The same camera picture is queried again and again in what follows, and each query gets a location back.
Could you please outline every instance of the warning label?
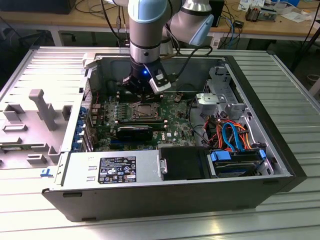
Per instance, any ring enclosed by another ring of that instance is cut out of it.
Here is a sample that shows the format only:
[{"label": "warning label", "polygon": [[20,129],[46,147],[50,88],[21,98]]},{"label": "warning label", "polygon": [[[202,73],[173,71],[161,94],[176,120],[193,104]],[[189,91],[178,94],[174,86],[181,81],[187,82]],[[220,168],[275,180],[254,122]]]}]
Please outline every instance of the warning label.
[{"label": "warning label", "polygon": [[136,157],[103,157],[100,158],[100,184],[133,183],[137,181]]}]

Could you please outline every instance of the black cable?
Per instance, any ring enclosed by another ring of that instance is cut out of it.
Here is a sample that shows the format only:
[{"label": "black cable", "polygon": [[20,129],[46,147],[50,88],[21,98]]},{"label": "black cable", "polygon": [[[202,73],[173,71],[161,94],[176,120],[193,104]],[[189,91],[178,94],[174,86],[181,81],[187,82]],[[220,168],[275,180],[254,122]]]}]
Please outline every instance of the black cable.
[{"label": "black cable", "polygon": [[191,103],[190,103],[190,107],[189,107],[189,111],[188,111],[188,122],[189,122],[189,125],[190,125],[190,127],[192,128],[193,132],[194,132],[195,134],[197,134],[207,145],[209,145],[209,142],[208,142],[204,137],[202,137],[201,134],[198,133],[198,132],[195,130],[195,127],[193,127],[192,124],[191,124],[190,113],[191,113],[192,103],[194,102],[195,99],[196,99],[196,97],[195,97],[195,98],[191,101]]},{"label": "black cable", "polygon": [[117,36],[118,36],[119,39],[120,39],[119,32],[120,32],[120,29],[121,29],[121,16],[120,16],[120,11],[121,11],[121,7],[118,6],[118,16],[117,16],[117,18],[116,18],[116,33],[117,33]]},{"label": "black cable", "polygon": [[305,45],[305,43],[306,43],[306,41],[307,41],[307,39],[308,39],[308,37],[309,37],[309,35],[310,35],[310,33],[311,33],[311,30],[312,30],[312,28],[314,27],[315,21],[316,21],[317,16],[318,16],[319,8],[320,8],[320,2],[319,2],[319,4],[318,4],[318,7],[316,8],[316,12],[315,12],[315,15],[314,15],[313,22],[312,22],[312,24],[311,24],[310,30],[309,30],[309,32],[308,32],[308,35],[305,37],[305,40],[303,41],[303,44],[302,44],[301,49],[302,49],[303,46]]},{"label": "black cable", "polygon": [[17,36],[18,36],[21,40],[23,40],[23,41],[26,43],[26,45],[28,46],[28,48],[31,47],[31,45],[30,45],[26,40],[24,40],[24,38],[23,38],[9,23],[7,23],[7,21],[4,20],[4,19],[2,18],[2,16],[0,16],[0,19],[1,19],[12,31],[14,31],[15,34],[17,34]]},{"label": "black cable", "polygon": [[178,39],[176,38],[176,36],[172,33],[169,25],[166,23],[164,25],[165,29],[168,31],[168,33],[170,34],[170,37],[171,37],[171,40],[172,40],[172,45],[174,46],[175,50],[176,50],[176,54],[181,54],[180,53],[180,50],[181,50],[181,46],[180,46],[180,43],[178,41]]},{"label": "black cable", "polygon": [[209,48],[209,49],[210,49],[210,51],[205,54],[206,57],[213,51],[213,48],[212,48],[210,45],[197,46],[197,47],[190,53],[190,55],[188,56],[188,58],[185,60],[183,66],[182,66],[182,68],[181,68],[181,70],[180,70],[179,73],[176,75],[177,78],[183,73],[183,71],[185,70],[188,62],[190,61],[190,59],[192,58],[192,56],[195,54],[195,52],[198,51],[199,49],[203,49],[203,48]]},{"label": "black cable", "polygon": [[129,40],[127,27],[126,27],[125,11],[124,11],[124,7],[123,6],[121,7],[121,11],[122,11],[123,25],[124,25],[124,30],[125,30],[125,37],[126,37],[127,40]]},{"label": "black cable", "polygon": [[[227,11],[222,11],[222,12],[229,15],[230,22],[231,22],[231,24],[233,24],[233,23],[235,22],[235,17],[230,13],[229,7],[228,7],[226,4],[224,4],[224,5],[225,5]],[[229,28],[230,28],[230,29],[229,29],[228,34],[226,35],[225,39],[221,42],[221,45],[220,45],[220,47],[218,47],[218,49],[221,49],[222,47],[225,47],[225,46],[226,46],[227,38],[229,37],[229,34],[230,34],[231,31],[232,31],[231,25],[229,26]]]},{"label": "black cable", "polygon": [[[92,7],[89,8],[89,11],[93,11],[92,9],[93,9],[94,7],[96,7],[96,6],[101,6],[101,5],[100,5],[100,4],[93,5]],[[110,9],[114,9],[114,8],[116,8],[116,7],[117,7],[117,6],[109,7],[109,8],[106,9],[106,11],[108,11],[108,10],[110,10]],[[101,10],[101,12],[90,12],[90,14],[93,15],[93,16],[96,16],[96,17],[105,19],[105,16],[104,16],[104,14],[102,13],[102,10]]]},{"label": "black cable", "polygon": [[117,36],[115,30],[111,26],[111,23],[109,21],[109,18],[108,18],[108,15],[106,13],[106,9],[105,9],[105,6],[104,6],[104,0],[100,0],[100,3],[101,3],[102,10],[103,10],[104,18],[105,18],[106,22],[108,23],[109,28],[111,29],[111,32],[113,33],[113,35],[115,36],[116,39],[118,39],[121,43],[123,43],[124,41],[120,37]]},{"label": "black cable", "polygon": [[238,27],[239,29],[239,34],[232,40],[232,43],[231,43],[231,39],[229,40],[229,42],[225,43],[226,45],[228,46],[233,46],[235,44],[238,44],[239,41],[240,41],[240,35],[242,33],[242,27]]},{"label": "black cable", "polygon": [[181,87],[183,87],[183,86],[190,86],[194,89],[194,91],[197,91],[197,88],[194,85],[192,85],[191,83],[183,83],[176,88],[176,93],[178,93],[179,90],[181,89]]},{"label": "black cable", "polygon": [[310,35],[310,33],[311,33],[312,28],[314,27],[316,18],[317,18],[317,16],[318,16],[319,8],[320,8],[320,2],[319,2],[319,4],[318,4],[318,7],[316,8],[316,12],[315,12],[315,15],[314,15],[314,19],[313,19],[313,22],[312,22],[311,27],[310,27],[310,29],[309,29],[309,32],[308,32],[307,36],[305,37],[305,39],[304,39],[304,41],[303,41],[303,43],[302,43],[302,46],[301,46],[301,47],[299,48],[299,50],[297,51],[298,54],[296,54],[296,56],[295,56],[295,58],[294,58],[294,60],[293,60],[293,63],[292,63],[291,68],[290,68],[290,71],[291,71],[291,72],[294,72],[294,71],[295,71],[295,69],[296,69],[297,66],[299,65],[301,59],[303,58],[304,54],[307,52],[306,50],[307,50],[307,48],[308,48],[308,44],[307,44],[307,46],[306,46],[305,48],[304,48],[304,45],[305,45],[305,43],[306,43],[306,41],[307,41],[307,39],[308,39],[308,37],[309,37],[309,35]]},{"label": "black cable", "polygon": [[79,12],[81,12],[81,13],[84,13],[84,14],[95,14],[95,13],[102,13],[102,11],[103,10],[99,10],[99,11],[93,11],[93,10],[91,10],[92,8],[94,8],[94,7],[96,7],[96,6],[100,6],[100,4],[96,4],[96,5],[93,5],[92,7],[91,7],[91,9],[89,9],[89,11],[83,11],[83,10],[80,10],[79,8],[78,8],[78,5],[79,4],[81,4],[81,3],[83,3],[83,2],[85,2],[85,1],[88,1],[88,0],[81,0],[81,1],[79,1],[79,2],[77,2],[76,4],[75,4],[75,10],[77,10],[77,11],[79,11]]},{"label": "black cable", "polygon": [[200,126],[204,126],[203,124],[198,124],[198,125],[195,125],[193,128],[197,128],[197,127],[200,127]]}]

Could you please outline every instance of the wire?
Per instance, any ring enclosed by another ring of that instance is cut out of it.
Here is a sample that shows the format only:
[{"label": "wire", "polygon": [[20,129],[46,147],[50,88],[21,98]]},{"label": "wire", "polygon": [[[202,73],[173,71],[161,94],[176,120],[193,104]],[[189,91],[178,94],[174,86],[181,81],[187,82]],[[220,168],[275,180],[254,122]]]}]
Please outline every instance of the wire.
[{"label": "wire", "polygon": [[[238,8],[237,8],[237,9],[234,9],[233,6],[235,6],[235,5],[241,6],[241,9],[240,9],[240,10],[239,10]],[[238,3],[238,2],[233,3],[230,7],[231,7],[231,9],[232,9],[233,11],[235,11],[235,12],[237,12],[237,13],[240,13],[239,15],[236,15],[236,16],[235,16],[236,18],[239,17],[239,16],[241,15],[241,13],[243,12],[243,10],[246,9],[245,6],[243,6],[241,3]]]},{"label": "wire", "polygon": [[320,76],[315,74],[309,74],[308,76],[306,76],[307,81],[314,82],[314,83],[318,81],[319,78]]},{"label": "wire", "polygon": [[231,122],[227,122],[223,125],[222,127],[222,136],[223,136],[223,141],[232,149],[234,150],[235,148],[232,146],[232,144],[228,141],[227,139],[227,127],[230,126],[232,128],[232,131],[233,131],[233,134],[234,134],[234,140],[235,140],[235,145],[236,145],[236,148],[239,149],[241,152],[244,151],[240,141],[239,141],[239,138],[238,138],[238,132],[237,132],[237,129],[236,129],[236,126],[231,123]]},{"label": "wire", "polygon": [[218,148],[221,149],[223,146],[222,136],[220,132],[220,126],[219,124],[216,125],[216,135],[218,136]]},{"label": "wire", "polygon": [[10,39],[9,39],[9,46],[10,48],[12,48],[12,38],[16,33],[14,32],[13,34],[11,34]]},{"label": "wire", "polygon": [[305,49],[304,49],[304,46],[305,46],[305,43],[306,43],[306,41],[307,41],[307,39],[308,39],[308,37],[309,37],[309,35],[310,35],[310,33],[311,33],[312,28],[314,27],[315,21],[316,21],[317,16],[318,16],[319,8],[320,8],[320,2],[319,2],[319,4],[318,4],[318,7],[316,8],[316,12],[315,12],[315,15],[314,15],[314,19],[313,19],[313,22],[312,22],[311,27],[310,27],[310,29],[309,29],[309,32],[308,32],[307,36],[305,37],[305,39],[304,39],[304,41],[303,41],[303,43],[302,43],[302,46],[299,48],[298,54],[296,54],[296,57],[294,58],[294,61],[293,61],[292,65],[291,65],[291,68],[290,68],[291,72],[293,72],[293,71],[295,70],[295,68],[298,66],[300,60],[302,59],[302,57],[303,57],[304,54],[305,54],[304,51],[306,50],[306,48],[308,47],[308,45],[306,46]]},{"label": "wire", "polygon": [[118,6],[118,17],[116,18],[116,33],[117,33],[117,36],[118,36],[118,45],[119,45],[119,48],[121,47],[121,44],[120,44],[120,37],[119,37],[119,31],[121,29],[121,16],[120,16],[120,12],[121,12],[121,7]]},{"label": "wire", "polygon": [[239,34],[237,36],[235,36],[235,38],[233,39],[233,43],[231,43],[231,40],[229,40],[229,42],[227,43],[229,46],[233,46],[235,44],[237,44],[236,48],[238,47],[238,43],[240,41],[240,38],[241,38],[241,33],[242,33],[242,28],[241,27],[238,27],[239,29]]},{"label": "wire", "polygon": [[216,136],[217,136],[217,134],[215,133],[215,134],[210,138],[209,142],[213,141]]},{"label": "wire", "polygon": [[228,47],[227,47],[227,49],[229,49],[229,48],[231,47],[230,43],[231,43],[231,42],[233,41],[233,39],[234,39],[235,27],[234,27],[233,23],[231,22],[231,20],[230,20],[229,18],[226,17],[225,19],[229,21],[230,27],[231,27],[231,30],[232,30],[231,40],[229,41],[229,45],[228,45]]},{"label": "wire", "polygon": [[[94,5],[94,6],[92,6],[92,7],[90,7],[90,11],[92,11],[92,9],[95,7],[95,6],[101,6],[100,4],[98,4],[98,5]],[[112,6],[112,7],[109,7],[109,8],[107,8],[106,9],[106,11],[108,11],[108,10],[110,10],[110,9],[114,9],[114,8],[116,8],[117,6]],[[101,12],[97,12],[97,13],[94,13],[94,12],[90,12],[90,14],[92,15],[92,16],[95,16],[95,17],[99,17],[99,18],[102,18],[102,19],[105,19],[105,16],[104,16],[104,14],[102,13],[102,11]]]},{"label": "wire", "polygon": [[105,9],[105,5],[104,5],[104,2],[103,2],[103,1],[104,1],[104,0],[100,0],[101,7],[102,7],[102,10],[103,10],[104,18],[105,18],[106,22],[108,23],[109,28],[111,29],[111,32],[113,33],[113,35],[115,36],[115,38],[118,39],[121,43],[123,43],[123,40],[122,40],[120,37],[117,36],[114,28],[111,26],[111,23],[110,23],[110,21],[109,21],[108,15],[107,15],[107,13],[106,13],[106,9]]},{"label": "wire", "polygon": [[81,4],[81,3],[83,3],[83,2],[87,2],[87,4],[89,5],[89,0],[81,0],[81,1],[79,1],[79,2],[77,2],[76,4],[75,4],[75,10],[77,10],[77,11],[79,11],[79,12],[81,12],[81,13],[84,13],[84,14],[95,14],[95,13],[102,13],[103,12],[103,10],[99,10],[99,11],[93,11],[92,9],[94,8],[94,7],[96,7],[96,6],[100,6],[100,4],[96,4],[96,5],[93,5],[90,9],[89,9],[89,11],[83,11],[83,10],[80,10],[79,8],[78,8],[78,5],[79,4]]},{"label": "wire", "polygon": [[123,18],[125,37],[126,37],[127,40],[129,40],[128,31],[127,31],[127,24],[126,24],[126,18],[125,18],[125,11],[124,11],[124,7],[123,6],[121,7],[121,11],[122,11],[122,18]]},{"label": "wire", "polygon": [[246,146],[246,142],[245,142],[245,139],[242,135],[239,135],[239,137],[241,138],[242,142],[243,142],[243,146],[244,146],[244,149],[248,149],[247,146]]},{"label": "wire", "polygon": [[178,87],[176,88],[176,93],[178,93],[179,90],[180,90],[183,86],[190,86],[190,87],[193,88],[193,90],[194,90],[195,92],[197,91],[196,87],[195,87],[194,85],[192,85],[191,83],[183,83],[183,84],[181,84],[180,86],[178,86]]},{"label": "wire", "polygon": [[[227,10],[227,11],[222,11],[222,12],[228,14],[228,15],[229,15],[229,19],[231,20],[231,22],[232,22],[232,21],[234,22],[234,21],[235,21],[235,17],[230,13],[229,7],[227,6],[226,3],[224,3],[224,6],[226,7],[226,10]],[[230,34],[231,31],[232,31],[231,25],[229,26],[229,28],[230,28],[230,30],[229,30],[228,34],[226,35],[224,41],[222,41],[222,43],[221,43],[220,47],[218,47],[218,49],[221,49],[221,48],[223,47],[223,45],[224,45],[224,46],[226,45],[227,38],[229,37],[229,34]]]},{"label": "wire", "polygon": [[96,92],[96,101],[95,101],[95,104],[94,104],[94,109],[96,108],[96,105],[98,103],[98,100],[99,100],[99,93]]},{"label": "wire", "polygon": [[252,149],[252,147],[250,146],[249,140],[248,140],[248,133],[245,134],[246,136],[246,143],[248,144],[248,148]]},{"label": "wire", "polygon": [[175,41],[176,44],[177,44],[177,47],[176,47],[175,44],[173,43],[173,46],[174,46],[174,48],[175,48],[175,50],[176,50],[176,55],[180,54],[181,47],[180,47],[180,43],[179,43],[178,39],[177,39],[177,38],[175,37],[175,35],[172,33],[172,31],[171,31],[171,29],[170,29],[170,27],[169,27],[169,25],[168,25],[167,23],[164,25],[164,28],[165,28],[165,29],[167,30],[167,32],[170,34],[170,37],[171,37],[172,42]]},{"label": "wire", "polygon": [[185,70],[188,62],[190,61],[190,59],[192,58],[192,56],[195,54],[195,52],[198,51],[199,49],[203,49],[203,48],[209,48],[209,49],[210,49],[210,51],[205,54],[206,57],[213,51],[213,48],[212,48],[210,45],[203,45],[203,46],[198,46],[198,47],[196,47],[196,48],[190,53],[190,55],[188,56],[188,58],[185,60],[185,62],[184,62],[184,64],[183,64],[180,72],[176,75],[177,78],[183,73],[183,71]]},{"label": "wire", "polygon": [[192,102],[190,103],[190,107],[189,107],[189,111],[188,111],[188,122],[189,122],[189,125],[190,125],[190,127],[192,128],[193,132],[194,132],[195,134],[197,134],[208,146],[210,146],[209,142],[208,142],[200,133],[198,133],[198,132],[195,130],[196,127],[198,127],[198,126],[203,126],[203,125],[197,125],[197,126],[193,127],[192,124],[191,124],[190,113],[191,113],[192,103],[194,102],[195,99],[196,99],[196,98],[194,98],[194,99],[192,100]]},{"label": "wire", "polygon": [[312,30],[312,28],[314,27],[315,21],[316,21],[317,16],[318,16],[319,8],[320,8],[320,2],[319,2],[319,4],[318,4],[318,7],[316,8],[316,12],[315,12],[315,15],[314,15],[314,19],[313,19],[313,22],[312,22],[312,24],[311,24],[310,30],[309,30],[309,32],[308,32],[308,35],[305,37],[301,48],[303,48],[303,46],[305,45],[305,43],[306,43],[306,41],[307,41],[307,39],[308,39],[308,37],[309,37],[309,35],[310,35],[310,33],[311,33],[311,30]]},{"label": "wire", "polygon": [[2,16],[0,16],[0,19],[1,19],[12,31],[14,31],[15,34],[17,34],[18,37],[19,37],[21,40],[23,40],[23,41],[26,43],[26,45],[28,46],[28,48],[31,47],[30,44],[29,44],[17,31],[16,31],[9,23],[7,23],[6,20],[4,20],[4,19],[2,18]]}]

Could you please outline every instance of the metal bracket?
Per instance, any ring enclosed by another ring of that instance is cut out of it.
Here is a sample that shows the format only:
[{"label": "metal bracket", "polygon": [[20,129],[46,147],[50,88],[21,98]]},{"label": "metal bracket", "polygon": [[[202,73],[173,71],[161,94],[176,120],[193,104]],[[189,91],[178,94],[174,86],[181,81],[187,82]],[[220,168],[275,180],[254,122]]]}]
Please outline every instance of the metal bracket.
[{"label": "metal bracket", "polygon": [[200,105],[216,105],[226,103],[226,97],[222,94],[198,93],[196,101]]},{"label": "metal bracket", "polygon": [[239,119],[245,112],[247,105],[244,103],[228,104],[224,111],[231,119]]},{"label": "metal bracket", "polygon": [[82,58],[82,65],[84,69],[92,68],[97,65],[96,63],[96,53],[95,52],[86,52]]},{"label": "metal bracket", "polygon": [[168,173],[167,160],[165,158],[161,158],[159,161],[159,165],[160,165],[161,174],[167,174]]}]

